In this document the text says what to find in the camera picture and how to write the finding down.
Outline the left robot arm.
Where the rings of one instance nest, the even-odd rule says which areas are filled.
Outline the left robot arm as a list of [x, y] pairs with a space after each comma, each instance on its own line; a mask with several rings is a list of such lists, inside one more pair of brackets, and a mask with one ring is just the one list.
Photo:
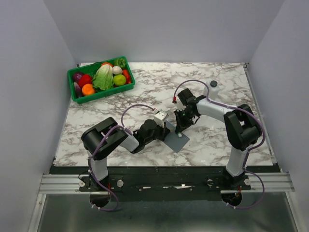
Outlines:
[[92, 176], [90, 185], [97, 191], [106, 188], [107, 157], [117, 147], [135, 154], [154, 140], [164, 141], [169, 134], [166, 122], [159, 125], [153, 119], [146, 120], [133, 132], [119, 125], [112, 117], [89, 128], [82, 134], [81, 140], [88, 153], [89, 172]]

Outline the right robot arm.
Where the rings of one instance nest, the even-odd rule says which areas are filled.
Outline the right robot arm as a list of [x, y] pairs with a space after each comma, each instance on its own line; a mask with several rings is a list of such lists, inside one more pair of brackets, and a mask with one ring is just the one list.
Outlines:
[[222, 184], [227, 189], [234, 189], [239, 185], [239, 179], [244, 176], [250, 149], [257, 143], [259, 137], [264, 135], [261, 123], [249, 105], [230, 106], [214, 101], [208, 95], [196, 97], [188, 88], [179, 94], [174, 94], [172, 102], [177, 105], [174, 111], [176, 133], [181, 133], [196, 124], [194, 118], [200, 119], [201, 116], [209, 116], [225, 124], [231, 152]]

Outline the grey envelope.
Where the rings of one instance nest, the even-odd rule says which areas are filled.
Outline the grey envelope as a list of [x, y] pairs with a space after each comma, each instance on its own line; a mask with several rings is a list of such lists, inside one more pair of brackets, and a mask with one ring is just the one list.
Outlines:
[[170, 133], [165, 137], [164, 143], [175, 153], [178, 153], [189, 142], [190, 138], [182, 133], [180, 135], [177, 134], [175, 132], [176, 127], [168, 121], [166, 126]]

